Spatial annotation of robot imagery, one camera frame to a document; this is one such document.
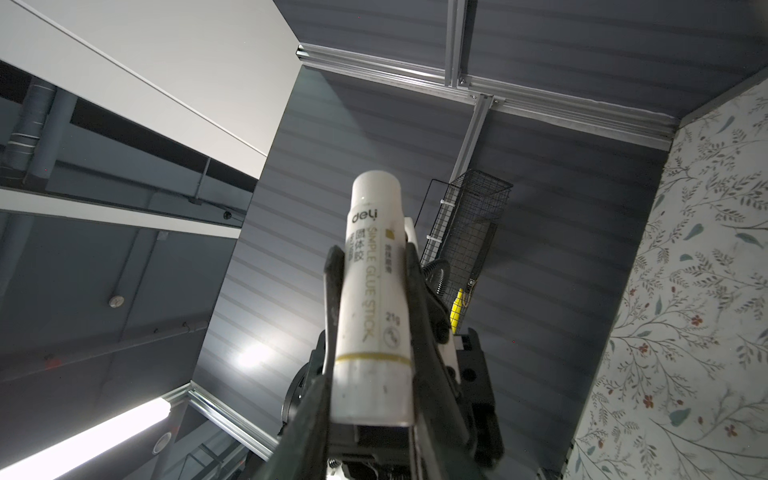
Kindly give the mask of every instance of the deli logo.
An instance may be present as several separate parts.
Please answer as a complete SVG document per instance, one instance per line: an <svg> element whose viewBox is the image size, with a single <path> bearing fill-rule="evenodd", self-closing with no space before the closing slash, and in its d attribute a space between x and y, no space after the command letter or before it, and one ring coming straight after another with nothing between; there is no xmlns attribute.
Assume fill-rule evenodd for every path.
<svg viewBox="0 0 768 480"><path fill-rule="evenodd" d="M362 211L355 214L354 217L352 217L352 223L355 223L357 220L365 220L366 218L372 218L376 219L379 216L379 210L375 209L373 212L371 210L368 211Z"/></svg>

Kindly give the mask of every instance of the round ceiling fixture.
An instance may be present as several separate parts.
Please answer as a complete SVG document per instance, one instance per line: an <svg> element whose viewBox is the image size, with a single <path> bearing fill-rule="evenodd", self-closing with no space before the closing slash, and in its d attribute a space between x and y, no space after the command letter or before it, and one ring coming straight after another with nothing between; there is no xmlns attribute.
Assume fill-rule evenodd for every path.
<svg viewBox="0 0 768 480"><path fill-rule="evenodd" d="M122 295L115 295L109 299L109 306L111 306L112 308L118 308L119 306L123 306L123 303L125 303L125 297Z"/></svg>
<svg viewBox="0 0 768 480"><path fill-rule="evenodd" d="M157 443L154 444L154 448L152 449L152 453L154 455L157 455L158 453L162 452L165 447L168 446L170 443L170 432L165 432L163 436L161 436Z"/></svg>

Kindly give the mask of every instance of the ceiling beam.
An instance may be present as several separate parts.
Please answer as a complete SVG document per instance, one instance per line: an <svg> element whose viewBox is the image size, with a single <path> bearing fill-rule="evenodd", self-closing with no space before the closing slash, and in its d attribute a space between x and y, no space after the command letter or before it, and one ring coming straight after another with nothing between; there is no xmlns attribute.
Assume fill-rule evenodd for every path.
<svg viewBox="0 0 768 480"><path fill-rule="evenodd" d="M447 87L442 68L337 48L300 44L296 55L307 67L465 104L474 104L480 94L493 95L498 102L492 110L658 150L669 150L680 123L667 114L472 75L462 86Z"/></svg>
<svg viewBox="0 0 768 480"><path fill-rule="evenodd" d="M0 188L0 211L11 214L42 215L44 217L128 225L170 232L196 233L211 237L238 238L240 236L240 228L236 227L199 220L187 220L163 214L151 214L140 210L109 207L83 200L69 200L63 197L10 188Z"/></svg>

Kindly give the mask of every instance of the metal wire basket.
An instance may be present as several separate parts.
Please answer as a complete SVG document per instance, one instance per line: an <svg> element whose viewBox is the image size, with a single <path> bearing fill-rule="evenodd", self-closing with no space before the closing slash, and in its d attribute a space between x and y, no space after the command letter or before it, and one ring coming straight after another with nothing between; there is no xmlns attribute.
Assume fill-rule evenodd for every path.
<svg viewBox="0 0 768 480"><path fill-rule="evenodd" d="M512 184L479 170L468 170L448 185L435 223L427 236L422 268L447 261L449 273L432 285L451 309L454 332L461 327L472 289L485 262L509 199Z"/></svg>

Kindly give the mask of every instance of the gold stripe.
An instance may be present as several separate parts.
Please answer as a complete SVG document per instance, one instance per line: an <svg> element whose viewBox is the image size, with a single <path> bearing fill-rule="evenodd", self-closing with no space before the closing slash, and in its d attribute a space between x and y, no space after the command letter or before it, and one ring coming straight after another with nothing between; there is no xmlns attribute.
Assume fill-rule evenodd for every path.
<svg viewBox="0 0 768 480"><path fill-rule="evenodd" d="M375 353L375 352L345 353L344 355L339 355L336 357L336 363L346 362L347 360L357 360L357 359L385 360L386 362L399 362L399 363L405 363L407 366L411 366L411 361L405 358L404 356L394 355L392 353Z"/></svg>

